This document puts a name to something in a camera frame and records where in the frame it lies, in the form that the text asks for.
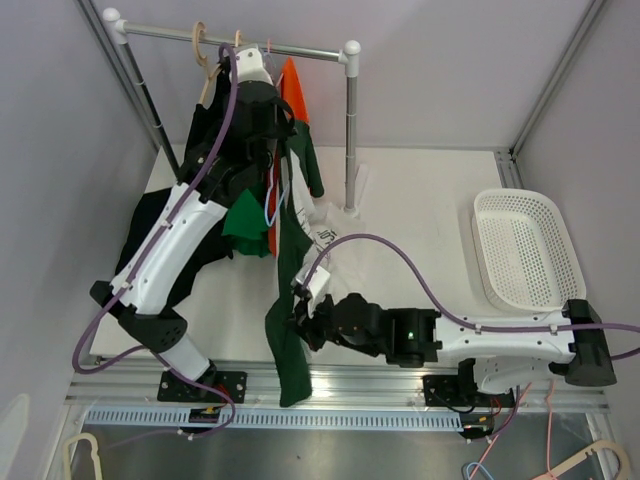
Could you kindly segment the orange t shirt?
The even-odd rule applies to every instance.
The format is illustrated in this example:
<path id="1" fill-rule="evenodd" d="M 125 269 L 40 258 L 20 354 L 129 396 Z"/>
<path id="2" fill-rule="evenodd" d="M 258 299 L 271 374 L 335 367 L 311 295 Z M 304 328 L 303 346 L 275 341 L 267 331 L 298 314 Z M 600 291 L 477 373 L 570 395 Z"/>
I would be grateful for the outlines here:
<path id="1" fill-rule="evenodd" d="M 293 109 L 295 118 L 305 123 L 309 123 L 310 118 L 304 98 L 302 85 L 300 83 L 296 65 L 292 58 L 288 58 L 285 61 L 277 85 L 280 88 L 282 98 Z M 276 257 L 278 248 L 276 223 L 273 227 L 268 228 L 267 238 L 269 251 L 274 257 Z"/>

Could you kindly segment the white and dark green shirt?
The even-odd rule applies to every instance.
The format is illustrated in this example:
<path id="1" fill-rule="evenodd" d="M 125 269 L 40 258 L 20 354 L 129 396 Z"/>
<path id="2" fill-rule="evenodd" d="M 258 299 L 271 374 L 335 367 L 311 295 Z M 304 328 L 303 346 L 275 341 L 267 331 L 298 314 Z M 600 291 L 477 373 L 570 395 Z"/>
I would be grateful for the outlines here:
<path id="1" fill-rule="evenodd" d="M 325 188 L 308 123 L 278 148 L 276 257 L 278 297 L 265 317 L 267 341 L 279 377 L 279 405 L 292 407 L 312 394 L 308 348 L 288 326 L 294 313 L 296 277 L 337 239 L 363 233 L 366 224 L 325 201 Z"/>

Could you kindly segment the blue wire hanger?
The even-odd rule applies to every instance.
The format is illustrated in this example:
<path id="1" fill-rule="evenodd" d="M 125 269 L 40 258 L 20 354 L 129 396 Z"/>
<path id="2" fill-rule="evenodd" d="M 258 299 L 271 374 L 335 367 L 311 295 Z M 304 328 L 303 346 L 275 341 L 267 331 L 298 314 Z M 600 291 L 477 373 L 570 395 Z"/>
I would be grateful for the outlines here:
<path id="1" fill-rule="evenodd" d="M 274 154 L 267 170 L 263 215 L 265 225 L 268 228 L 273 227 L 276 223 L 280 208 L 289 192 L 286 176 L 281 170 L 284 165 L 284 155 L 282 153 Z"/>

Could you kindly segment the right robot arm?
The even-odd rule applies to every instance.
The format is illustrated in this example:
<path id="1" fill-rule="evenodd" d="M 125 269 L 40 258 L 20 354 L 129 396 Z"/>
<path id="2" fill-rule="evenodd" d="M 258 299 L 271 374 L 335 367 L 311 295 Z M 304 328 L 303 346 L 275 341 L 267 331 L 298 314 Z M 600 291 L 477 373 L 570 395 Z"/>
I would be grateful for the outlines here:
<path id="1" fill-rule="evenodd" d="M 339 302 L 325 296 L 319 304 L 305 297 L 286 325 L 312 351 L 331 343 L 401 368 L 455 366 L 456 395 L 470 405 L 541 380 L 616 384 L 603 324 L 587 301 L 569 300 L 559 310 L 515 322 L 490 317 L 458 325 L 435 309 L 384 309 L 351 293 Z"/>

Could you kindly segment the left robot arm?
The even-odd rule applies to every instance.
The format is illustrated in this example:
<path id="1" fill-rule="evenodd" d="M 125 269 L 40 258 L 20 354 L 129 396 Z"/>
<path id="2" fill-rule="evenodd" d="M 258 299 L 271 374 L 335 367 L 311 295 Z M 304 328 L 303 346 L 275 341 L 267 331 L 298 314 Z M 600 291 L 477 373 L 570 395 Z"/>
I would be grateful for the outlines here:
<path id="1" fill-rule="evenodd" d="M 149 350 L 180 379 L 194 401 L 215 389 L 213 363 L 169 306 L 175 282 L 207 235 L 223 223 L 242 195 L 263 183 L 274 145 L 288 138 L 294 116 L 276 88 L 234 81 L 221 100 L 224 116 L 212 145 L 183 163 L 167 202 L 130 261 L 109 282 L 91 287 L 103 314 Z"/>

